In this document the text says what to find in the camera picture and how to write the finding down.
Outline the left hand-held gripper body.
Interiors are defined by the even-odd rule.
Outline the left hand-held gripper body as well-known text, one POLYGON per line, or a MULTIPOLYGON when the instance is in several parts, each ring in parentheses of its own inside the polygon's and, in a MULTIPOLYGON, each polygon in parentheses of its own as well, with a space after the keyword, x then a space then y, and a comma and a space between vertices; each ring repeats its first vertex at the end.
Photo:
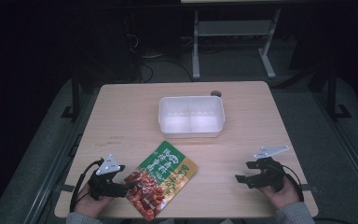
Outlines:
POLYGON ((101 197, 117 197, 117 192, 126 189, 126 186, 114 183, 113 178, 124 169, 125 166, 118 164, 115 157, 109 154, 99 163, 99 168, 92 173, 88 181, 90 196, 94 200, 99 200, 101 197))

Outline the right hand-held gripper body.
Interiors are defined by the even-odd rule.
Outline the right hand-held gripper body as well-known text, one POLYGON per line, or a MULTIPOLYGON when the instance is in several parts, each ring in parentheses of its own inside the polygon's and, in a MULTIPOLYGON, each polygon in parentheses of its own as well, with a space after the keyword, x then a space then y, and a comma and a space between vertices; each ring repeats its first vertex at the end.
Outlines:
POLYGON ((260 174, 264 177, 266 184, 275 191, 280 191, 283 188, 285 171, 282 165, 273 159, 273 156, 288 149, 289 146, 261 147, 259 151, 254 154, 256 167, 260 170, 260 174))

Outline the green and yellow food packet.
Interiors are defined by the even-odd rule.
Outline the green and yellow food packet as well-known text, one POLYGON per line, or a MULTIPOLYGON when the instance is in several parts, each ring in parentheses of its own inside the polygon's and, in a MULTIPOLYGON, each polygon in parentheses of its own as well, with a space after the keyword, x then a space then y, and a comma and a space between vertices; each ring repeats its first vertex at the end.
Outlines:
POLYGON ((124 182, 136 185, 126 198, 146 221, 152 221, 198 171, 198 165, 163 141, 124 182))

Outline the person's right hand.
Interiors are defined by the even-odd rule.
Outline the person's right hand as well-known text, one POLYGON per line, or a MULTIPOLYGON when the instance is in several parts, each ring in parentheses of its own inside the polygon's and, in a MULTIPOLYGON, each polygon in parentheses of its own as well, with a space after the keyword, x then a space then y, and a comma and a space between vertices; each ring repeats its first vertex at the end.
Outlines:
POLYGON ((258 190, 269 199, 276 209, 283 208, 292 203, 300 202, 294 185, 287 177, 283 179, 283 188, 278 192, 274 191, 270 187, 259 188, 258 190))

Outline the person's left hand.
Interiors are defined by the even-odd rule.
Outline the person's left hand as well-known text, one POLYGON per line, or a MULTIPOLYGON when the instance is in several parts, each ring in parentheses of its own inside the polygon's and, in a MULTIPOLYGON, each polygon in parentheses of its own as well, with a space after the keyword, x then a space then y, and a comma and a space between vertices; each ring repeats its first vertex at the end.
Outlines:
POLYGON ((104 208, 113 201, 113 198, 101 197, 99 200, 94 200, 89 195, 89 191, 90 186, 88 184, 79 191, 74 211, 88 217, 97 218, 104 208))

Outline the white plastic container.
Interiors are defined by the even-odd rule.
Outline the white plastic container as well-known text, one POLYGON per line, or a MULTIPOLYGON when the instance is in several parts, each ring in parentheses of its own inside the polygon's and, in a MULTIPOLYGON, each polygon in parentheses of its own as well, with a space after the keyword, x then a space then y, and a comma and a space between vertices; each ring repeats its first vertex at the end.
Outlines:
POLYGON ((225 121, 217 96, 164 97, 159 102, 158 124, 166 138, 217 137, 225 121))

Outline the black metal stand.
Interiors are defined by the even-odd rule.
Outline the black metal stand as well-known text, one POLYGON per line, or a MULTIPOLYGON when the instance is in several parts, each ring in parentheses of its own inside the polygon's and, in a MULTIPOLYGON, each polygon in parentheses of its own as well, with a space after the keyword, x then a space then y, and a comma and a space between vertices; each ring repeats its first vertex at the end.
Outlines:
POLYGON ((338 105, 336 102, 337 96, 337 72, 333 65, 329 67, 327 79, 327 102, 326 110, 330 118, 334 121, 338 119, 346 119, 351 117, 345 105, 338 105))

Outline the white metal desk frame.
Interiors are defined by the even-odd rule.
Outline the white metal desk frame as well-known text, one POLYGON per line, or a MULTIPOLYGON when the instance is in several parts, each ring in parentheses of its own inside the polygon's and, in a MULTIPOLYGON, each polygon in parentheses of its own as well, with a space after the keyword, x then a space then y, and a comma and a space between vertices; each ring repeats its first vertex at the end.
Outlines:
POLYGON ((208 36, 256 36, 266 38, 265 44, 258 50, 259 58, 268 78, 275 78, 275 72, 269 61, 269 47, 280 18, 281 10, 277 8, 270 20, 256 21, 200 21, 199 12, 194 13, 192 77, 200 79, 199 38, 208 36))

